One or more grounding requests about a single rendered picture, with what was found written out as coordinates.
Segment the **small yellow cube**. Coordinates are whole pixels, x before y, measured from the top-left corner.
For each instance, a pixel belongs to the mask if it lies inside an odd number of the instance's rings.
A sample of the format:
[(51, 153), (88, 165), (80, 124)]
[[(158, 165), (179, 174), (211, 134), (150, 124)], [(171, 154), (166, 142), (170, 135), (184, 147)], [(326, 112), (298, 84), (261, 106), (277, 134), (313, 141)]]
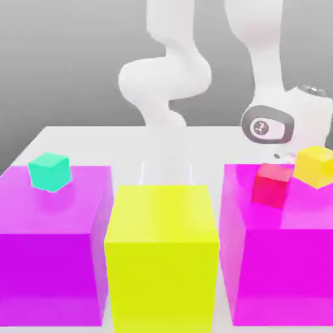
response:
[(295, 160), (293, 177), (316, 189), (333, 183), (333, 150), (324, 146), (300, 150)]

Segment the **small teal cube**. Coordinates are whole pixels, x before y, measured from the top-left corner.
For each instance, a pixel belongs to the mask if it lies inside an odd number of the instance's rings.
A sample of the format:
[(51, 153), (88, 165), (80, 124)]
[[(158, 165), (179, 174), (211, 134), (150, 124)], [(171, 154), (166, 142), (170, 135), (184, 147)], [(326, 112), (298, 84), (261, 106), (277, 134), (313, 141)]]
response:
[(69, 157), (43, 153), (28, 163), (31, 185), (55, 193), (72, 181)]

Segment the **large purple box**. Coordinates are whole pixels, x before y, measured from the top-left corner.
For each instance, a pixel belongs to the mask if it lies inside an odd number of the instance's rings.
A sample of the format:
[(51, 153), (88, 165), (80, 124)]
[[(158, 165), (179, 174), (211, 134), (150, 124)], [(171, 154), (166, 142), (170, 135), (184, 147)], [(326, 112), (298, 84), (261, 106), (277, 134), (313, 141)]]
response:
[(112, 205), (107, 166), (73, 166), (55, 193), (26, 166), (0, 176), (0, 326), (101, 325)]

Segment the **large magenta box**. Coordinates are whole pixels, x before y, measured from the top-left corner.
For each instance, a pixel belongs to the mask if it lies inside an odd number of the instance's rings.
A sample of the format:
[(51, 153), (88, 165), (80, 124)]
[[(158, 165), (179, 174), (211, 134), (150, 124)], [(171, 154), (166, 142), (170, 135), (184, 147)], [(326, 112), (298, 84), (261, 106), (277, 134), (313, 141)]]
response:
[(257, 164), (224, 167), (220, 264), (235, 326), (333, 326), (333, 184), (251, 201)]

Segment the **small red cube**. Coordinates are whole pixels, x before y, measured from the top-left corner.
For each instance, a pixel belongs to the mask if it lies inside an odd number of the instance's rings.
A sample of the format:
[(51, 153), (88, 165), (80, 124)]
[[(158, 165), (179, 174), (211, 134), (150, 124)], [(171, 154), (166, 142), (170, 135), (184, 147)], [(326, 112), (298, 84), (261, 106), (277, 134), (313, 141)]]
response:
[(254, 177), (252, 202), (282, 209), (293, 169), (284, 165), (263, 163)]

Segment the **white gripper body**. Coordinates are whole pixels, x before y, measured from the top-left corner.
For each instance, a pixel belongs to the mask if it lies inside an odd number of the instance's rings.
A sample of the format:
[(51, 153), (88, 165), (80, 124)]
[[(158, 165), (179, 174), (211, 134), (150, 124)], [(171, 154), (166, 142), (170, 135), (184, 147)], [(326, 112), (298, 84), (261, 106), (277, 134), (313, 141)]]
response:
[(294, 165), (297, 152), (285, 146), (270, 147), (263, 157), (264, 163), (276, 165)]

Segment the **large yellow box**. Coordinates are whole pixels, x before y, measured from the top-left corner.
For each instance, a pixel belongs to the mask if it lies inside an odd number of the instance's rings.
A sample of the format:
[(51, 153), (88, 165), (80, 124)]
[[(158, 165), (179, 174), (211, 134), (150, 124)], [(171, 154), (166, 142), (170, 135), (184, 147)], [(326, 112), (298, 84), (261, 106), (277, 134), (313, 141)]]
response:
[(212, 333), (219, 235), (207, 186), (119, 186), (105, 257), (114, 333)]

